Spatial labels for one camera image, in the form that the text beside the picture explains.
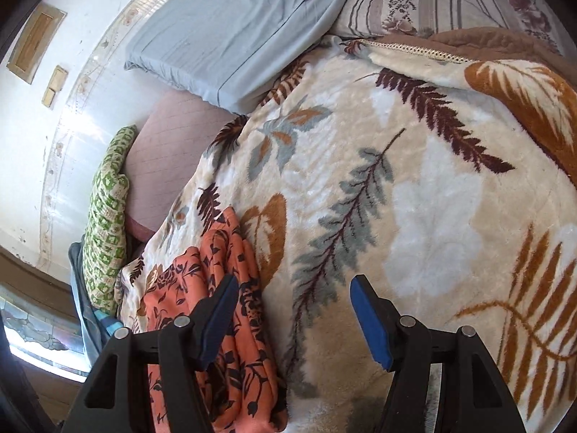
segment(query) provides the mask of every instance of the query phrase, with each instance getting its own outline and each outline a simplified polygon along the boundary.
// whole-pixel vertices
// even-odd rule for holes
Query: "metal screw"
[[[413,327],[417,321],[411,316],[403,316],[399,319],[400,325],[403,327]]]
[[[176,325],[177,327],[185,327],[188,324],[190,324],[190,318],[188,316],[178,316],[174,320],[174,325]]]
[[[131,333],[131,330],[128,327],[121,327],[120,329],[116,329],[114,332],[114,337],[118,340],[122,340],[123,338],[128,337],[128,334]]]
[[[461,332],[463,332],[465,337],[475,337],[475,335],[477,335],[475,328],[471,327],[470,325],[464,325],[461,327]]]

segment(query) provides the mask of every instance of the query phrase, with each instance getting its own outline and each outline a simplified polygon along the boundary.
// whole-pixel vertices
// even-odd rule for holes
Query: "blue gripper pad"
[[[238,280],[234,276],[226,275],[212,298],[205,298],[201,301],[210,302],[213,305],[212,312],[204,326],[201,341],[202,350],[199,361],[200,365],[206,369],[215,361],[224,335],[233,320],[234,309],[238,302]]]
[[[357,314],[357,319],[365,335],[370,352],[373,355],[373,360],[388,371],[393,363],[389,348],[389,335],[379,321],[379,317],[361,287],[358,277],[354,277],[351,281],[351,303],[353,303],[353,308]]]

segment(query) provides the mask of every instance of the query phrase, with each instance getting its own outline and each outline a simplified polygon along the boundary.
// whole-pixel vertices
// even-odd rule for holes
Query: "pink cushion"
[[[145,242],[158,231],[204,150],[233,118],[188,91],[171,91],[158,102],[126,157],[127,232]]]

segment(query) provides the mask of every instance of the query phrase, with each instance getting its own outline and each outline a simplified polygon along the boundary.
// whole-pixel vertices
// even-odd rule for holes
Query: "leaf print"
[[[218,135],[205,152],[206,155],[212,151],[215,152],[213,161],[214,168],[218,168],[224,159],[230,164],[233,159],[233,153],[238,146],[238,137],[241,136],[242,129],[248,120],[249,118],[246,115],[239,115],[218,132]]]
[[[181,226],[186,222],[186,217],[189,212],[189,207],[187,205],[182,206],[182,193],[177,197],[177,199],[172,204],[172,207],[168,213],[168,217],[165,220],[164,229],[162,231],[162,240],[160,241],[160,247],[164,246],[166,243],[167,248],[170,247],[172,243],[172,237],[174,237],[174,231],[180,229]]]
[[[198,199],[196,209],[204,224],[204,234],[215,222],[216,217],[220,215],[221,210],[218,208],[220,206],[220,202],[218,201],[220,194],[218,193],[218,187],[216,184],[213,182],[206,189],[202,189],[202,191],[203,193]]]
[[[271,99],[274,99],[277,105],[281,105],[289,94],[301,84],[308,64],[309,62],[301,56],[288,65],[281,74],[278,85],[269,91],[260,105],[265,105]]]
[[[305,329],[320,312],[320,306],[336,300],[335,283],[345,284],[344,268],[356,271],[357,255],[374,245],[369,215],[379,217],[378,205],[386,203],[383,182],[393,181],[387,152],[403,134],[401,129],[382,151],[360,150],[362,163],[350,172],[350,179],[340,183],[344,197],[331,206],[331,213],[318,220],[325,232],[310,241],[310,252],[297,258],[300,264],[291,281],[292,328],[285,352],[291,387],[301,397],[316,394],[314,386],[304,381],[303,342]]]
[[[435,86],[426,86],[425,81],[409,78],[388,68],[381,70],[376,84],[397,90],[405,104],[410,102],[419,120],[426,119],[429,129],[436,130],[437,135],[451,145],[453,153],[472,163],[477,172],[481,172],[481,166],[495,174],[514,169],[502,159],[485,153],[486,148],[480,145],[481,140],[471,137],[471,132],[464,129],[457,112],[445,100],[446,95],[439,93]]]
[[[475,315],[492,308],[507,311],[497,364],[527,421],[538,406],[546,415],[556,401],[565,396],[573,401],[577,395],[571,389],[571,370],[577,360],[577,325],[573,326],[577,320],[577,285],[573,278],[577,260],[563,259],[565,243],[553,240],[549,230],[537,241],[534,237],[531,224],[512,272],[508,299],[468,306],[455,316]]]
[[[162,275],[162,273],[163,273],[162,264],[157,264],[154,267],[152,267],[152,270],[148,273],[148,276],[146,277],[146,286],[145,286],[146,291],[151,291],[152,287],[156,285],[158,277]]]
[[[142,274],[142,269],[144,269],[144,259],[142,258],[142,255],[138,258],[136,265],[134,267],[134,269],[132,269],[131,273],[130,273],[130,283],[132,286],[135,285],[135,280],[140,277],[140,275]]]
[[[483,179],[474,172],[458,173],[454,163],[449,147],[429,136],[419,179],[393,188],[399,232],[383,269],[401,297],[438,297],[472,277],[482,240],[470,222],[481,203]]]
[[[146,317],[146,303],[144,302],[144,298],[142,298],[140,300],[140,307],[138,308],[138,311],[136,312],[136,314],[138,316],[143,317],[143,318]]]
[[[577,188],[577,95],[571,86],[547,67],[524,60],[472,63],[464,74],[475,91],[500,100],[511,111]]]
[[[253,148],[249,160],[249,181],[252,182],[259,176],[266,163],[272,156],[273,140],[276,144],[276,162],[279,171],[283,172],[285,166],[296,152],[298,132],[309,131],[320,121],[331,115],[331,111],[323,106],[316,105],[301,109],[307,100],[305,96],[301,101],[283,116],[266,121],[259,132],[265,135],[260,145]]]
[[[362,41],[359,39],[353,39],[347,42],[343,42],[341,45],[344,45],[344,53],[347,53],[348,55],[355,55],[360,50]]]
[[[477,62],[465,69],[465,79],[503,102],[515,117],[548,125],[559,143],[573,146],[577,95],[547,67],[523,60]]]
[[[273,195],[262,211],[253,206],[241,218],[242,234],[255,250],[262,290],[274,277],[285,256],[286,226],[286,200],[281,194]]]

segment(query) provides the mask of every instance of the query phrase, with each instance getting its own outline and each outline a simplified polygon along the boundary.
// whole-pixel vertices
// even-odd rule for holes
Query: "fern leaf pattern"
[[[218,208],[220,206],[220,202],[218,201],[219,197],[218,187],[213,182],[206,189],[203,189],[203,193],[198,199],[196,209],[203,221],[203,234],[208,231],[210,226],[215,222],[216,217],[221,213],[221,210]]]
[[[439,93],[435,86],[388,68],[381,70],[376,85],[398,91],[403,102],[410,103],[419,120],[425,119],[429,129],[436,130],[439,138],[449,143],[453,153],[472,163],[477,172],[481,172],[481,166],[495,174],[514,169],[506,161],[485,153],[486,148],[480,145],[481,140],[472,137],[471,132],[464,128],[465,125],[457,118],[457,112],[445,99],[446,95]]]
[[[276,162],[282,174],[283,169],[296,153],[298,133],[315,128],[319,122],[332,114],[322,105],[302,108],[306,100],[305,96],[287,115],[279,114],[277,118],[266,121],[262,128],[258,129],[265,136],[250,155],[249,182],[253,182],[259,176],[271,158],[273,141],[277,145]]]
[[[134,269],[132,269],[131,274],[129,276],[129,280],[132,286],[135,285],[135,280],[142,275],[142,270],[144,269],[144,259],[142,255],[138,258]]]
[[[344,46],[344,53],[348,55],[355,55],[361,48],[362,42],[359,39],[353,39],[347,42],[341,43]]]
[[[242,129],[248,120],[249,118],[246,115],[239,115],[218,132],[218,135],[204,153],[205,156],[212,152],[215,153],[212,164],[214,168],[218,168],[224,159],[227,160],[227,164],[230,164],[233,159],[233,153],[238,146],[238,137],[241,136]]]
[[[517,404],[526,402],[527,420],[539,405],[546,415],[556,401],[577,395],[577,260],[562,268],[563,243],[553,246],[551,241],[549,230],[536,240],[531,224],[512,272],[508,299],[456,314],[460,318],[494,308],[507,312],[497,365]]]
[[[290,63],[282,73],[278,84],[268,92],[260,105],[265,105],[271,99],[274,99],[277,105],[281,105],[281,103],[287,99],[289,94],[292,93],[299,84],[301,84],[308,63],[309,62],[302,57],[299,57]]]
[[[379,217],[378,206],[386,203],[383,182],[393,181],[387,152],[404,131],[401,129],[380,152],[371,148],[359,151],[362,165],[340,184],[344,198],[318,220],[324,234],[310,241],[312,250],[295,261],[299,269],[291,279],[295,287],[285,363],[291,387],[301,397],[315,395],[314,386],[304,381],[301,370],[304,330],[312,325],[320,306],[336,300],[335,284],[345,284],[344,268],[356,270],[357,255],[374,245],[369,217]]]

